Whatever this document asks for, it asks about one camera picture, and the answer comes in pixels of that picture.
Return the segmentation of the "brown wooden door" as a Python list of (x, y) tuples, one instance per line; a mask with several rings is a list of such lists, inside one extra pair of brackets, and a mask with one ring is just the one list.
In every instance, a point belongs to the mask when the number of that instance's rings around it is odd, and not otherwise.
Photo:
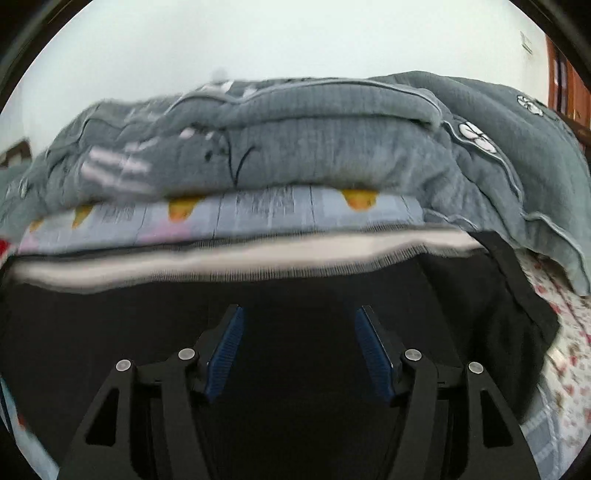
[(590, 128), (590, 90), (556, 44), (546, 37), (549, 62), (549, 106)]

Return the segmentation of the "floral mattress cover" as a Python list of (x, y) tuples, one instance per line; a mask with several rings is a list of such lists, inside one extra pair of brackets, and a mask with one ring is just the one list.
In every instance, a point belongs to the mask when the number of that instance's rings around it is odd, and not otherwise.
[(562, 270), (521, 251), (522, 270), (554, 310), (559, 332), (521, 425), (543, 479), (558, 479), (590, 438), (590, 299), (575, 294)]

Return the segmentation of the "grey quilted comforter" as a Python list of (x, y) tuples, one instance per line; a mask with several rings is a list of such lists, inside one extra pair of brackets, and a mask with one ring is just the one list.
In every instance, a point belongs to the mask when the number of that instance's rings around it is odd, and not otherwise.
[(496, 231), (590, 292), (590, 172), (573, 131), (514, 88), (422, 71), (99, 101), (2, 171), (1, 235), (92, 201), (291, 184), (413, 197), (431, 221)]

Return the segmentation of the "fruit pattern bed sheet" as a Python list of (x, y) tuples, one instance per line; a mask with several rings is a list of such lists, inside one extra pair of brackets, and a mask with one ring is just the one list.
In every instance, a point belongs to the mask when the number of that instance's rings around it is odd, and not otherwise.
[(80, 206), (32, 223), (18, 251), (54, 254), (423, 222), (423, 209), (412, 197), (367, 190), (285, 186), (149, 204)]

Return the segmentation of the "white wall switch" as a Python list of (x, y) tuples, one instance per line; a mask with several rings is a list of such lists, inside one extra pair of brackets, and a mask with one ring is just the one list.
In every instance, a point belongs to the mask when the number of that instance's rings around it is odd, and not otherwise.
[(533, 46), (532, 46), (530, 39), (526, 36), (526, 34), (523, 31), (520, 32), (520, 37), (521, 37), (521, 45), (522, 45), (523, 49), (529, 55), (532, 55), (533, 54)]

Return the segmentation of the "black pants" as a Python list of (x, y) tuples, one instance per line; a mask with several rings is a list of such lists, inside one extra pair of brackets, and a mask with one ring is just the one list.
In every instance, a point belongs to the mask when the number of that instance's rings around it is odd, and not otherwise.
[(214, 479), (387, 479), (397, 409), (356, 340), (369, 305), (437, 363), (479, 362), (520, 426), (558, 321), (493, 232), (277, 236), (24, 255), (1, 276), (1, 374), (60, 467), (116, 363), (191, 347), (230, 305), (245, 330), (202, 415)]

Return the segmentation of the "dark wooden headboard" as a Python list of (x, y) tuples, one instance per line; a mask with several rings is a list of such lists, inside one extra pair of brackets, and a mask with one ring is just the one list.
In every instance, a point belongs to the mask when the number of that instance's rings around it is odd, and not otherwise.
[(0, 167), (8, 168), (32, 161), (32, 153), (29, 142), (21, 140), (0, 154)]

